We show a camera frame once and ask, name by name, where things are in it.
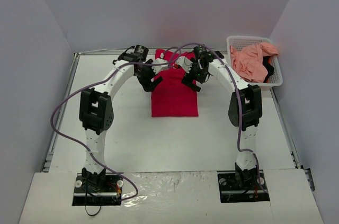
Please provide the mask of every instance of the black cloth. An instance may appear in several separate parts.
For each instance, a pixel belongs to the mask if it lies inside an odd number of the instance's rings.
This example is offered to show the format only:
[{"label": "black cloth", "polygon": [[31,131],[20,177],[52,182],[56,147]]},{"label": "black cloth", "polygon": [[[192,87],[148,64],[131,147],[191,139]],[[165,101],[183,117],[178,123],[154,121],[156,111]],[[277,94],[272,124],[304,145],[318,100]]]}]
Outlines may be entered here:
[{"label": "black cloth", "polygon": [[270,65],[269,63],[270,58],[271,58],[270,56],[263,57],[263,65],[267,69],[267,72],[268,72],[267,76],[265,77],[264,83],[266,83],[267,80],[269,80],[269,77],[274,74],[274,67]]}]

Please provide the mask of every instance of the white panel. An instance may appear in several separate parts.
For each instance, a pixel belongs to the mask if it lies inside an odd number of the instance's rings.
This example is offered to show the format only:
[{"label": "white panel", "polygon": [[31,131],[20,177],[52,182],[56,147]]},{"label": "white panel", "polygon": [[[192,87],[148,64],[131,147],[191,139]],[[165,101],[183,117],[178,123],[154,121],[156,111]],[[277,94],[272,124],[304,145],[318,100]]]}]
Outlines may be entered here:
[{"label": "white panel", "polygon": [[46,0],[74,51],[268,37],[288,0]]},{"label": "white panel", "polygon": [[49,117],[67,83],[71,50],[44,0],[0,0],[0,223],[19,221],[41,170]]},{"label": "white panel", "polygon": [[326,223],[339,223],[338,15],[338,0],[290,0],[271,36],[284,78],[276,94]]},{"label": "white panel", "polygon": [[[116,56],[81,56],[72,92],[105,77],[113,59]],[[263,117],[256,136],[261,168],[294,168],[271,93],[262,95]],[[67,104],[61,131],[85,142],[79,99],[77,95]],[[237,128],[228,119],[229,101],[230,94],[211,77],[198,93],[198,118],[152,118],[150,93],[136,77],[129,79],[113,99],[106,164],[120,172],[233,170]],[[50,172],[79,172],[85,156],[83,147],[58,137]]]},{"label": "white panel", "polygon": [[[37,173],[20,224],[323,224],[303,170],[264,172],[271,202],[229,204],[220,203],[216,172],[125,174],[138,186],[139,196],[119,207],[103,207],[96,217],[87,216],[84,207],[72,207],[75,173]],[[133,194],[126,182],[122,190],[124,195]],[[88,207],[89,212],[96,210]]]}]

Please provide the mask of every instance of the wall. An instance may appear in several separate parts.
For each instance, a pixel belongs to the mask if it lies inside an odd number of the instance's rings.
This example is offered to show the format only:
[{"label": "wall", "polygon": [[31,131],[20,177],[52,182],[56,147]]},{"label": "wall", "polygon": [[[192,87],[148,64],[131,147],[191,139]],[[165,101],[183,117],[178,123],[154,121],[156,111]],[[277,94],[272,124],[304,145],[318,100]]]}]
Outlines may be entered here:
[{"label": "wall", "polygon": [[339,223],[338,15],[338,0],[290,0],[271,36],[282,53],[276,93],[325,223]]},{"label": "wall", "polygon": [[44,0],[0,0],[0,223],[18,223],[72,53]]},{"label": "wall", "polygon": [[73,51],[270,36],[288,0],[46,0]]}]

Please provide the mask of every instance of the red cloth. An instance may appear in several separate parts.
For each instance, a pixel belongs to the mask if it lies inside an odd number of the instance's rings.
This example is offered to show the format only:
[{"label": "red cloth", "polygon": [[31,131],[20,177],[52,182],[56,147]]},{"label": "red cloth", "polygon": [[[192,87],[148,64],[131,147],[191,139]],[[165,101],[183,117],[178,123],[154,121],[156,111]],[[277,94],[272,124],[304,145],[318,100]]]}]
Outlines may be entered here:
[{"label": "red cloth", "polygon": [[[155,58],[160,58],[160,54],[164,51],[164,49],[157,49]],[[168,61],[172,54],[167,52],[163,59]],[[190,53],[187,57],[194,57],[194,54]],[[158,74],[163,77],[163,81],[151,94],[152,117],[198,116],[197,93],[181,83],[184,74],[183,69],[168,69]]]}]

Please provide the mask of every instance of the white laundry basket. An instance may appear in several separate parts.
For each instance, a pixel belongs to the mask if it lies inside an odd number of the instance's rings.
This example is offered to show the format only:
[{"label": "white laundry basket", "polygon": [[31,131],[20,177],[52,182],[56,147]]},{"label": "white laundry basket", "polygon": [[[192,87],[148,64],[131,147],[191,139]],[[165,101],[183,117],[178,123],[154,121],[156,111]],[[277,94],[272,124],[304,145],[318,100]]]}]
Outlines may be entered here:
[{"label": "white laundry basket", "polygon": [[[230,66],[232,67],[232,64],[230,62],[230,46],[233,46],[238,51],[241,51],[242,48],[247,47],[251,44],[256,44],[260,42],[268,42],[272,43],[272,41],[268,38],[262,38],[262,37],[253,37],[253,36],[229,36],[227,38],[227,53],[228,53],[228,62]],[[282,84],[282,76],[281,76],[281,70],[278,62],[277,56],[272,57],[270,60],[271,65],[274,67],[274,73],[272,76],[269,77],[268,83],[250,83],[251,85],[258,85],[261,89],[269,89],[273,86],[279,86]]]}]

